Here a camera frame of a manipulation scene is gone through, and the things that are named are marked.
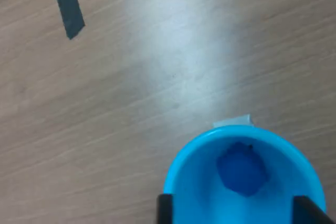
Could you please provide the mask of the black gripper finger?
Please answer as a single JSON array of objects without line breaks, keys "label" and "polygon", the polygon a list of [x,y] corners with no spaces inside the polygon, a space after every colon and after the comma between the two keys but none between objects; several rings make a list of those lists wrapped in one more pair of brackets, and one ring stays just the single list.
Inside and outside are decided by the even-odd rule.
[{"label": "black gripper finger", "polygon": [[292,223],[296,224],[335,224],[335,222],[308,196],[294,196]]},{"label": "black gripper finger", "polygon": [[173,224],[173,194],[160,194],[156,202],[156,223]]}]

